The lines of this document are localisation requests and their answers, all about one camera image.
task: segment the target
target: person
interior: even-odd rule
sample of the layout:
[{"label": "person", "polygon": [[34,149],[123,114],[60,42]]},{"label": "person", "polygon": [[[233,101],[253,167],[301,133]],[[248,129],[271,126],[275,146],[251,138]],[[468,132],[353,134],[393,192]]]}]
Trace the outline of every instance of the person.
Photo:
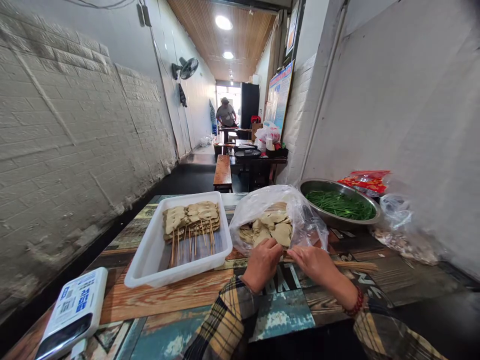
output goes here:
[{"label": "person", "polygon": [[221,105],[216,111],[216,119],[224,128],[237,127],[237,114],[234,108],[230,105],[230,101],[224,97],[221,100]]},{"label": "person", "polygon": [[[390,311],[362,294],[318,247],[294,246],[287,251],[302,271],[325,287],[344,311],[355,319],[353,331],[370,359],[445,359],[422,336]],[[283,247],[274,238],[263,240],[252,252],[243,276],[233,276],[178,359],[240,357],[245,323],[258,310],[258,295],[275,275]]]}]

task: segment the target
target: green vegetable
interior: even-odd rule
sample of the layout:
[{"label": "green vegetable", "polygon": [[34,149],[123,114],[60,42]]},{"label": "green vegetable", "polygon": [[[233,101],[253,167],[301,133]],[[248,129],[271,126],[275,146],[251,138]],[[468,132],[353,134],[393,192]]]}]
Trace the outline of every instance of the green vegetable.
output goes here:
[{"label": "green vegetable", "polygon": [[305,197],[320,209],[342,218],[364,221],[375,216],[375,208],[371,204],[340,192],[310,191]]}]

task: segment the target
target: table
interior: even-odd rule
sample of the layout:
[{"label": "table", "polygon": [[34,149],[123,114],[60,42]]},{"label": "table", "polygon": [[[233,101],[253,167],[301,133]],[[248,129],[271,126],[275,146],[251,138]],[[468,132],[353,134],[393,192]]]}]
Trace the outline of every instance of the table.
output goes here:
[{"label": "table", "polygon": [[223,132],[223,142],[226,144],[229,142],[229,132],[231,133],[241,133],[241,132],[247,132],[251,133],[252,129],[242,129],[239,127],[222,127],[218,129],[218,131]]},{"label": "table", "polygon": [[275,181],[275,175],[277,172],[278,164],[286,164],[286,157],[257,157],[257,158],[242,158],[236,157],[238,164],[243,165],[243,170],[240,171],[241,174],[248,173],[248,191],[252,192],[256,188],[262,188],[270,185],[270,180],[272,183]]},{"label": "table", "polygon": [[221,154],[222,155],[227,155],[228,154],[228,150],[227,149],[233,149],[237,146],[240,146],[241,144],[246,144],[246,145],[253,145],[253,141],[252,140],[235,140],[235,143],[230,143],[230,142],[227,142],[227,143],[223,143],[223,142],[217,142],[217,143],[214,143],[213,146],[214,147],[221,147],[222,148],[222,152]]},{"label": "table", "polygon": [[[221,194],[228,222],[246,193]],[[245,272],[248,259],[233,249],[225,263],[162,288],[125,287],[130,262],[158,203],[155,196],[88,267],[108,269],[101,326],[89,340],[87,359],[173,359],[201,324],[218,292],[232,275]],[[416,303],[450,293],[466,292],[470,279],[446,263],[427,266],[403,259],[366,230],[330,231],[328,250],[334,260],[368,261],[372,275],[344,270],[355,285],[388,307]],[[33,359],[50,316],[47,311],[5,360]],[[250,342],[324,326],[347,316],[333,297],[292,263],[279,263],[276,275],[260,297],[256,328]]]}]

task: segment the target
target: white plastic tray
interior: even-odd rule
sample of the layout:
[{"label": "white plastic tray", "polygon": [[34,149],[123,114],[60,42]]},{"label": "white plastic tray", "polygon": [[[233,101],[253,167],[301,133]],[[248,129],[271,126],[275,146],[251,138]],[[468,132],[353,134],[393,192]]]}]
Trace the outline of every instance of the white plastic tray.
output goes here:
[{"label": "white plastic tray", "polygon": [[[187,206],[202,201],[218,203],[220,215],[220,229],[215,231],[215,254],[210,255],[210,250],[204,246],[203,236],[197,237],[197,257],[192,254],[192,261],[168,268],[172,254],[172,245],[165,244],[163,212],[166,209]],[[185,246],[182,255],[184,259],[190,257],[189,240],[181,240]],[[227,215],[225,214],[222,197],[218,191],[204,192],[192,195],[183,195],[163,199],[153,214],[145,234],[141,239],[140,246],[136,250],[125,276],[125,285],[129,288],[136,288],[141,285],[150,285],[159,288],[179,280],[203,273],[221,266],[225,258],[232,252],[232,238],[230,237]]]}]

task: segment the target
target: dark floor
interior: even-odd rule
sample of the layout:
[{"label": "dark floor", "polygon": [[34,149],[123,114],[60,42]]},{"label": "dark floor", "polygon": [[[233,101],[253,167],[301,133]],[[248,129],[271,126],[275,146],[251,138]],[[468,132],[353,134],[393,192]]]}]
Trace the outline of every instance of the dark floor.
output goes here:
[{"label": "dark floor", "polygon": [[[191,154],[124,213],[112,227],[65,269],[29,305],[17,310],[0,326],[0,358],[53,304],[63,284],[79,276],[135,215],[156,195],[213,191],[215,155]],[[248,191],[246,174],[231,159],[235,193]],[[405,305],[395,310],[413,330],[451,359],[480,359],[480,293],[458,293]],[[262,340],[248,346],[248,359],[365,359],[352,331],[353,322],[341,321],[316,329]]]}]

